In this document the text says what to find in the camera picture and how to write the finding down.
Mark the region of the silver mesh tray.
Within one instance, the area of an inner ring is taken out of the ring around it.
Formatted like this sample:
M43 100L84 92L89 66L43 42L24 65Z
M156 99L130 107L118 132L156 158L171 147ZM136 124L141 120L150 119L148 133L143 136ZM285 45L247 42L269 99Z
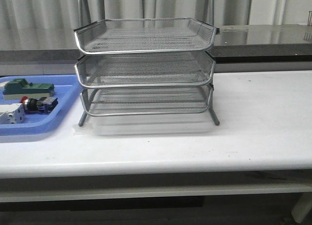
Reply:
M74 30L85 55L202 51L217 28L192 18L101 20Z
M213 87L83 89L84 111L94 117L202 113L211 106Z
M213 79L215 60L204 51L83 56L75 64L85 88L200 86Z

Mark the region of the red emergency push button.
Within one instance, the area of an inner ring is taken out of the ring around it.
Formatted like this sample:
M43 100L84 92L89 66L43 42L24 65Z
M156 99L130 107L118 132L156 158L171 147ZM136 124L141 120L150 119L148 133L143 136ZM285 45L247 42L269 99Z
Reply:
M41 97L40 99L34 99L23 96L20 99L20 103L28 113L39 112L49 114L58 105L58 99L56 97Z

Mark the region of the blue plastic tray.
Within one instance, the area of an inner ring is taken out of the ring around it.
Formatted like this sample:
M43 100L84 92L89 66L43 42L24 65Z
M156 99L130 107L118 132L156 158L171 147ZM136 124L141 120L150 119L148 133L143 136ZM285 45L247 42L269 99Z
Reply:
M2 124L0 126L0 135L36 135L56 129L82 90L76 76L69 74L21 77L33 83L52 83L55 86L54 97L58 99L58 104L50 114L26 114L23 123Z

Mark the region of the dark stone counter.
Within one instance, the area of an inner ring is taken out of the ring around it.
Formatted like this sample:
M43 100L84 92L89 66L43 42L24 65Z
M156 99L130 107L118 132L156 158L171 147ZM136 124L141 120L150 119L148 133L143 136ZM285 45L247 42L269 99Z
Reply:
M218 63L312 60L312 28L299 24L220 27L208 51ZM0 31L0 61L76 61L80 57L69 28Z

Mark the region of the white circuit breaker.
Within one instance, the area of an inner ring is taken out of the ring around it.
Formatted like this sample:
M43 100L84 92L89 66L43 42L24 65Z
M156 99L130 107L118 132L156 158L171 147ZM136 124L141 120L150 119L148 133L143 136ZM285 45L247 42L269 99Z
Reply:
M1 124L22 123L24 118L25 118L25 111L21 103L0 105L0 123Z

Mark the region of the white table leg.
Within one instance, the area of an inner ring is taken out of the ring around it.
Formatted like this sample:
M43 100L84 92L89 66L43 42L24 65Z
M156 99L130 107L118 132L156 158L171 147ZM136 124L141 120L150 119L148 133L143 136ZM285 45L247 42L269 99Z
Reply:
M298 199L297 203L291 210L291 215L294 221L298 224L304 221L308 213L312 209L312 193L303 193Z

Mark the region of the silver rack frame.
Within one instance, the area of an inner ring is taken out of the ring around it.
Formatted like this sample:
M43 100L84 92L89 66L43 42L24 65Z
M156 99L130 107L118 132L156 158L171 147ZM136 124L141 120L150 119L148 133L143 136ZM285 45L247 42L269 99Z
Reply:
M142 11L144 12L144 0L142 0ZM90 15L90 10L89 10L89 4L88 4L88 0L78 0L78 24L79 26L84 26L84 15L85 15L85 19L88 23L91 23L91 15ZM209 16L208 22L209 24L212 24L212 26L214 25L214 0L205 0L204 3L204 10L203 10L203 18L204 20L207 20L207 16ZM219 34L219 28L215 28L215 35ZM211 107L208 109L209 113L212 117L212 120L214 122L215 125L219 125L220 122L217 118L217 115L213 109L213 103L211 103ZM85 123L85 120L87 118L87 113L84 111L79 122L78 122L78 126L82 127Z

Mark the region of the green knife switch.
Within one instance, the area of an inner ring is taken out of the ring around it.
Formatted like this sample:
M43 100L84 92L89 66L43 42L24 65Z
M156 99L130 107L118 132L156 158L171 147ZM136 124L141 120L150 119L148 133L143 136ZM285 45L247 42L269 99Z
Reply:
M33 83L26 79L13 79L4 86L3 98L5 100L19 100L23 96L29 98L51 97L55 86L52 83Z

